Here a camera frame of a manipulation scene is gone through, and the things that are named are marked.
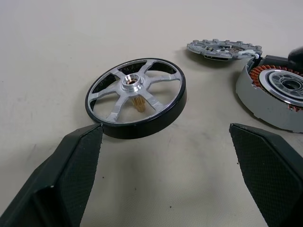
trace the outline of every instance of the gray plastic housing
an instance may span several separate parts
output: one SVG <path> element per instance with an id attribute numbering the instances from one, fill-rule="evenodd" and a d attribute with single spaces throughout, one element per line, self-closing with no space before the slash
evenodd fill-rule
<path id="1" fill-rule="evenodd" d="M 229 40 L 194 40 L 187 44 L 187 49 L 191 52 L 203 55 L 217 61 L 232 61 L 245 58 L 259 58 L 262 54 L 261 46 L 244 44 L 242 41 L 231 42 Z"/>
<path id="2" fill-rule="evenodd" d="M 253 59 L 244 66 L 236 83 L 236 93 L 243 104 L 253 112 L 253 114 L 280 129 L 293 132 L 303 132 L 303 111 L 295 111 L 288 108 L 288 104 L 271 96 L 261 88 L 253 85 L 249 71 L 253 66 Z"/>

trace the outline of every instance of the black rubber ring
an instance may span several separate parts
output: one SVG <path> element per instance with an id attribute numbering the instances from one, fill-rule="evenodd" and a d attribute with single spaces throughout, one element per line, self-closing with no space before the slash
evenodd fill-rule
<path id="1" fill-rule="evenodd" d="M 99 78 L 101 78 L 104 74 L 106 74 L 108 71 L 110 71 L 122 64 L 126 64 L 131 61 L 146 60 L 146 59 L 155 59 L 155 60 L 166 61 L 167 63 L 172 64 L 174 67 L 176 67 L 179 70 L 179 72 L 182 76 L 181 89 L 180 89 L 180 92 L 178 93 L 177 97 L 171 104 L 171 106 L 168 109 L 158 113 L 157 115 L 155 115 L 149 119 L 145 119 L 145 120 L 135 122 L 135 123 L 112 124 L 112 123 L 101 121 L 100 119 L 96 118 L 89 111 L 88 96 L 89 96 L 90 90 L 92 89 L 94 84 L 97 82 L 97 80 Z M 131 60 L 131 61 L 119 64 L 119 65 L 111 68 L 104 74 L 102 74 L 90 87 L 90 89 L 86 95 L 86 98 L 85 98 L 86 112 L 88 113 L 88 115 L 90 116 L 90 118 L 93 121 L 103 124 L 104 134 L 106 134 L 107 136 L 110 136 L 110 137 L 114 137 L 114 138 L 118 138 L 118 139 L 126 139 L 126 140 L 142 138 L 142 137 L 157 133 L 157 132 L 161 131 L 162 129 L 165 129 L 167 126 L 169 126 L 171 123 L 173 123 L 179 117 L 179 115 L 182 113 L 182 111 L 185 107 L 186 101 L 187 101 L 185 76 L 184 76 L 184 73 L 182 72 L 182 70 L 177 65 L 175 65 L 174 63 L 172 63 L 170 61 L 167 61 L 164 59 L 158 59 L 158 58 L 142 58 L 142 59 L 135 59 L 135 60 Z"/>

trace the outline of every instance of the white table surface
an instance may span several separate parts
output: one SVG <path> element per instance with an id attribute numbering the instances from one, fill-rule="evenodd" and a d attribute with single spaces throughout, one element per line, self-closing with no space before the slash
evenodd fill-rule
<path id="1" fill-rule="evenodd" d="M 66 134 L 93 123 L 84 107 L 92 82 L 122 62 L 155 57 L 183 70 L 186 107 L 149 137 L 104 136 L 81 226 L 267 226 L 244 184 L 229 124 L 278 133 L 298 151 L 303 135 L 243 107 L 235 82 L 245 60 L 205 61 L 185 47 L 242 40 L 263 46 L 264 56 L 286 57 L 302 45 L 302 9 L 300 0 L 2 0 L 0 213 Z"/>

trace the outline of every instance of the silver spoked hub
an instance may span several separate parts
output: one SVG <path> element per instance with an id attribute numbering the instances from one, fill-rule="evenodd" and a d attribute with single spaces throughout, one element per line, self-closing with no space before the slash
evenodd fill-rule
<path id="1" fill-rule="evenodd" d="M 164 64 L 165 67 L 170 67 L 170 71 L 172 74 L 165 74 L 162 76 L 156 76 L 156 77 L 149 77 L 146 75 L 146 72 L 148 70 L 158 70 L 153 69 L 152 67 L 155 66 L 155 64 Z M 133 68 L 139 68 L 137 72 L 132 72 L 130 74 L 123 73 L 123 68 L 125 67 L 133 67 Z M 118 80 L 117 83 L 108 86 L 107 88 L 99 91 L 94 92 L 95 88 L 102 84 L 102 82 L 109 76 L 113 75 Z M 103 122 L 108 123 L 118 123 L 118 124 L 125 124 L 125 123 L 134 123 L 134 122 L 117 122 L 117 119 L 120 115 L 121 109 L 123 105 L 126 103 L 128 99 L 134 99 L 138 97 L 144 98 L 151 107 L 155 110 L 155 113 L 153 115 L 150 115 L 149 117 L 145 117 L 142 120 L 151 118 L 157 114 L 159 114 L 162 111 L 165 111 L 168 109 L 173 101 L 176 99 L 177 95 L 174 97 L 174 99 L 168 103 L 167 105 L 162 104 L 159 102 L 155 96 L 153 96 L 148 89 L 150 86 L 154 83 L 159 83 L 163 81 L 174 81 L 179 80 L 180 86 L 178 93 L 180 92 L 181 86 L 182 86 L 182 76 L 180 71 L 172 64 L 169 64 L 166 61 L 158 60 L 158 59 L 140 59 L 140 60 L 134 60 L 130 61 L 124 64 L 121 64 L 110 71 L 106 72 L 103 76 L 101 76 L 91 87 L 89 90 L 87 102 L 88 102 L 88 108 L 92 115 L 94 115 L 96 118 Z M 101 99 L 102 97 L 106 95 L 110 95 L 113 93 L 117 93 L 119 95 L 119 99 L 114 105 L 114 108 L 112 109 L 111 113 L 106 117 L 103 118 L 101 116 L 98 116 L 91 108 L 91 102 Z"/>

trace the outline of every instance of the copper coil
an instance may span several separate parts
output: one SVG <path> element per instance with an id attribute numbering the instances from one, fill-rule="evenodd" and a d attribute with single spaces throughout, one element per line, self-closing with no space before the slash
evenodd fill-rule
<path id="1" fill-rule="evenodd" d="M 299 72 L 293 71 L 293 70 L 288 69 L 286 67 L 280 67 L 280 66 L 275 66 L 275 65 L 261 65 L 261 66 L 257 66 L 257 67 L 253 68 L 250 71 L 250 77 L 252 79 L 252 83 L 255 86 L 261 88 L 262 90 L 264 90 L 264 89 L 263 89 L 263 87 L 260 84 L 259 75 L 260 75 L 260 73 L 263 70 L 268 70 L 268 69 L 284 70 L 284 71 L 292 72 L 294 74 L 297 74 L 297 75 L 300 75 L 301 77 L 303 77 L 303 74 L 300 74 Z M 297 106 L 293 106 L 293 105 L 288 105 L 288 109 L 294 110 L 296 112 L 298 112 L 299 110 L 303 110 L 303 108 L 300 108 L 300 107 L 297 107 Z"/>

